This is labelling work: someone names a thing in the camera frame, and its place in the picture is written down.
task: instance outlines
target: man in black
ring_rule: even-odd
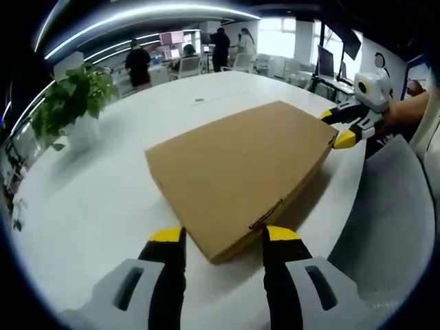
[[[130,73],[131,85],[138,91],[151,87],[149,75],[149,53],[136,40],[131,41],[131,51],[125,60],[125,68]]]
[[[229,46],[231,42],[225,34],[225,29],[222,27],[217,30],[217,33],[211,34],[211,40],[215,44],[214,52],[212,53],[214,72],[220,72],[221,67],[228,66]]]

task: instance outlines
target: green leaves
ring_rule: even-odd
[[[89,63],[67,70],[65,79],[47,89],[45,101],[32,116],[36,138],[61,136],[64,127],[74,124],[86,111],[98,119],[105,102],[115,92],[111,77],[94,71]]]

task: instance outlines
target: cardboard box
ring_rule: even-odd
[[[246,110],[146,151],[150,172],[189,235],[221,263],[303,189],[338,131],[284,102]]]

